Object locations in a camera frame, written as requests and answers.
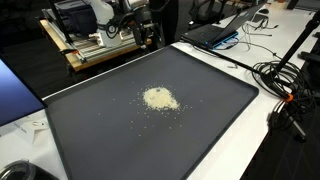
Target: table surface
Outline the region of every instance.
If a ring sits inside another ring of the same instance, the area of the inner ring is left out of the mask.
[[[251,36],[251,41],[270,48],[281,57],[304,30],[305,24],[312,18],[312,15],[309,15],[308,11],[302,10],[270,9],[269,18],[269,27],[274,25],[279,25],[279,27],[273,30],[265,29],[261,33],[272,34],[272,37]],[[231,18],[225,19],[219,26],[224,27],[230,21]],[[239,38],[243,34],[242,30],[239,30]],[[311,51],[315,43],[316,38],[308,37],[297,53]],[[188,43],[175,43],[173,46],[258,87],[250,72],[241,67],[238,69],[228,68],[233,64],[199,52]],[[247,51],[245,44],[238,44],[230,50],[219,52],[250,66],[257,62],[274,60],[272,54],[264,49],[252,46],[251,50]],[[290,62],[301,67],[304,61],[297,58],[297,53]],[[239,179],[266,136],[268,113],[272,111],[278,101],[277,98],[260,88],[257,98],[230,126],[188,179]],[[40,111],[24,119],[46,119],[46,116],[44,111]],[[0,168],[16,160],[29,159],[59,179],[67,179],[50,130],[41,131],[33,145],[24,141],[15,131],[12,124],[0,128],[2,135],[0,137]]]
[[[43,29],[48,33],[52,41],[56,44],[56,46],[59,48],[59,51],[69,49],[66,43],[59,37],[57,32],[53,30],[53,28],[49,25],[48,20],[40,20],[40,24],[43,27]],[[151,39],[148,39],[147,44],[151,44]],[[94,66],[96,64],[102,63],[104,61],[110,60],[112,58],[118,57],[120,55],[129,53],[131,51],[139,49],[140,46],[130,46],[126,49],[121,49],[119,51],[108,53],[104,56],[99,57],[98,59],[94,61],[88,61],[85,63],[81,63],[78,57],[72,53],[66,54],[66,59],[69,62],[69,64],[72,66],[72,68],[77,72],[86,68],[89,68],[91,66]]]

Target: laptop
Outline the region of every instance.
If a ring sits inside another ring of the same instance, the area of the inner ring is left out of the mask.
[[[254,14],[264,3],[238,12],[233,20],[225,28],[207,24],[182,35],[181,39],[195,46],[214,49],[222,42],[225,42],[238,35],[239,29],[246,21],[252,19]]]

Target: white table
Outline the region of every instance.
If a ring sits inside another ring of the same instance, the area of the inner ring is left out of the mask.
[[[309,12],[301,10],[270,9],[269,17],[269,26],[273,27],[278,24],[279,27],[261,31],[261,33],[272,34],[272,37],[251,36],[252,43],[268,47],[277,52],[279,56],[283,56],[304,30],[305,24],[312,18],[312,15],[310,16]],[[231,18],[223,20],[220,26],[225,26],[230,20]],[[242,35],[242,30],[239,30],[239,37],[242,37]],[[311,51],[315,42],[316,38],[309,37],[297,52]],[[201,53],[187,43],[175,43],[174,46],[258,87],[250,72],[241,67],[238,69],[228,68],[233,64]],[[247,46],[245,44],[238,44],[230,50],[219,52],[250,66],[257,62],[274,60],[272,54],[264,49],[252,46],[250,51],[246,52],[246,50]],[[290,62],[301,67],[304,61],[294,55]],[[277,98],[260,88],[257,98],[230,126],[189,179],[239,179],[266,136],[268,132],[268,113],[272,111],[278,101]],[[33,114],[29,118],[45,118],[44,111]],[[29,159],[32,163],[49,171],[59,179],[67,179],[50,130],[42,131],[40,138],[36,139],[33,146],[16,135],[12,124],[0,128],[0,134],[4,134],[0,137],[0,169],[13,161]]]

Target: black tray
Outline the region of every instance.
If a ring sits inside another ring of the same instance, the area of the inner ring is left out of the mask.
[[[180,111],[146,110],[147,87]],[[69,179],[187,178],[258,89],[167,47],[46,100]]]

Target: black mat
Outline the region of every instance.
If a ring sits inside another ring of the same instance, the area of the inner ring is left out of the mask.
[[[146,110],[148,87],[173,92],[180,111]],[[186,178],[258,89],[174,47],[46,100],[69,179]]]

